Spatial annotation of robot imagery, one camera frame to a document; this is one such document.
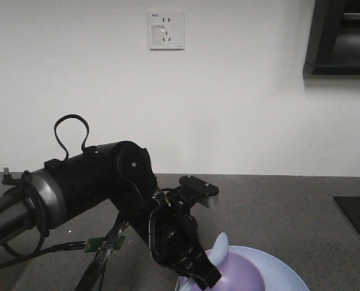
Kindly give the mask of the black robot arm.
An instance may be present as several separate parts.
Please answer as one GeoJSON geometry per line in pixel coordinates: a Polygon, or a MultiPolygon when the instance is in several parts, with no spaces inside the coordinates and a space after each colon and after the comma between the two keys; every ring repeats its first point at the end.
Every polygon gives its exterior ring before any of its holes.
{"type": "Polygon", "coordinates": [[[216,186],[183,176],[173,189],[162,189],[152,171],[148,151],[131,141],[83,148],[80,155],[51,159],[20,178],[4,173],[8,190],[0,197],[0,246],[36,227],[42,238],[74,217],[109,200],[118,210],[115,225],[96,250],[78,290],[91,290],[125,228],[132,227],[148,245],[154,261],[195,280],[201,289],[221,278],[199,242],[191,215],[197,204],[210,207],[216,186]]]}

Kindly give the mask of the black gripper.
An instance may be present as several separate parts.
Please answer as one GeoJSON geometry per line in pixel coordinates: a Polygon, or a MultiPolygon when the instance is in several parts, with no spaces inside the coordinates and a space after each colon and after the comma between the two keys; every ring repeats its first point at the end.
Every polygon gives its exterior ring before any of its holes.
{"type": "Polygon", "coordinates": [[[198,238],[198,224],[190,214],[189,204],[154,200],[148,222],[149,249],[160,266],[172,270],[189,270],[199,288],[212,288],[221,273],[208,259],[198,238]]]}

